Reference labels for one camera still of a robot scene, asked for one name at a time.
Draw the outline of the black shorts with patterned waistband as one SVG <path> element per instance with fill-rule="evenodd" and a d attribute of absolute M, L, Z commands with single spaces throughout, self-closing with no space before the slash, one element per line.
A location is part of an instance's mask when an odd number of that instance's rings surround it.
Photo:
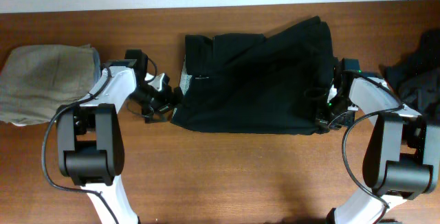
<path fill-rule="evenodd" d="M 327 23 L 313 17 L 273 36 L 186 35 L 189 76 L 172 123 L 205 133 L 312 135 L 337 59 Z"/>

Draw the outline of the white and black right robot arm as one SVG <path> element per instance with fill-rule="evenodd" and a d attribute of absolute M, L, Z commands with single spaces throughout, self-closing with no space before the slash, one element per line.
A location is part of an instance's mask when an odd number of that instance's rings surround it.
<path fill-rule="evenodd" d="M 346 129 L 342 160 L 357 190 L 330 210 L 326 223 L 383 223 L 393 208 L 431 193 L 439 178 L 439 125 L 404 104 L 381 76 L 362 71 L 356 59 L 342 59 L 316 114 L 323 131 Z M 362 162 L 362 179 L 347 159 L 350 132 L 364 120 L 373 131 Z"/>

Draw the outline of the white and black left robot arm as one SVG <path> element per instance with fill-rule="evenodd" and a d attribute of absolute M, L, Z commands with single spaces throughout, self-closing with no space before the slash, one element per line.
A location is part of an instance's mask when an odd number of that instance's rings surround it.
<path fill-rule="evenodd" d="M 75 191 L 91 200 L 102 223 L 139 223 L 122 183 L 124 144 L 118 112 L 126 100 L 141 107 L 146 123 L 164 122 L 183 98 L 166 74 L 149 74 L 151 59 L 128 49 L 124 59 L 104 64 L 90 93 L 56 114 L 58 166 Z"/>

